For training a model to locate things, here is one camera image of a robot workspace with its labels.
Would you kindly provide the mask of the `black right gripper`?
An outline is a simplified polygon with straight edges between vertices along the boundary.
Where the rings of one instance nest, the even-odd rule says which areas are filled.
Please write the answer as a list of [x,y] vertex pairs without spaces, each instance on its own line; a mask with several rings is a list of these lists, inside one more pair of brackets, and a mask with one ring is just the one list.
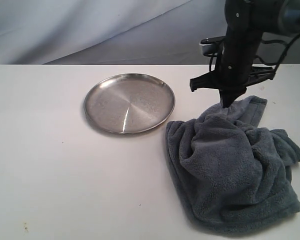
[[219,90],[222,108],[229,108],[246,93],[248,85],[273,79],[275,71],[271,67],[254,72],[252,65],[263,33],[279,32],[278,18],[283,5],[282,0],[227,0],[224,8],[227,31],[220,63],[216,73],[211,71],[191,78],[191,92]]

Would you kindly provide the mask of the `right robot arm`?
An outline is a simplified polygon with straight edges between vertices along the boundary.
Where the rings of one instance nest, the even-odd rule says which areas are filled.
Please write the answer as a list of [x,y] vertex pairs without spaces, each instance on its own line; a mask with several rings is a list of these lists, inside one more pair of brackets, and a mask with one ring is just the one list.
[[[273,80],[291,46],[300,38],[300,0],[227,0],[224,36],[205,38],[201,53],[210,58],[209,71],[192,78],[192,92],[216,89],[228,108],[247,87]],[[257,55],[260,44],[285,48],[276,62]]]

